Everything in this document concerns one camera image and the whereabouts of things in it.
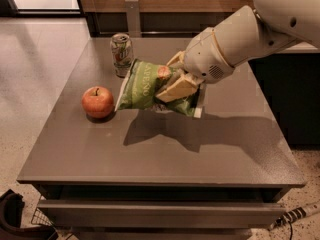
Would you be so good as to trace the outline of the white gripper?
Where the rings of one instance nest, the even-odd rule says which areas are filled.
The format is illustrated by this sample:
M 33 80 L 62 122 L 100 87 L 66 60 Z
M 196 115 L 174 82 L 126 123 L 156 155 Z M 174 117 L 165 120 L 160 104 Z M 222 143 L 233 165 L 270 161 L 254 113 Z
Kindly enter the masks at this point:
M 167 66 L 184 67 L 189 73 L 170 79 L 156 93 L 155 97 L 165 103 L 194 94 L 203 80 L 207 84 L 217 83 L 234 72 L 234 67 L 227 62 L 220 49 L 213 28 L 206 28 L 195 36 L 185 52 L 177 52 Z

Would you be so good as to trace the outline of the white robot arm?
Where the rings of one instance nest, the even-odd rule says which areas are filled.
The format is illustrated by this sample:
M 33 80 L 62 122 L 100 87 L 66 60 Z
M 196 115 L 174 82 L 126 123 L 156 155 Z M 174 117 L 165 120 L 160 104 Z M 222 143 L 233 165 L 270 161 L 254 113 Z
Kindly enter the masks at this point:
M 163 102 L 194 94 L 234 69 L 299 42 L 320 46 L 320 0 L 253 0 L 214 27 L 194 37 L 168 64 L 180 72 L 157 93 Z

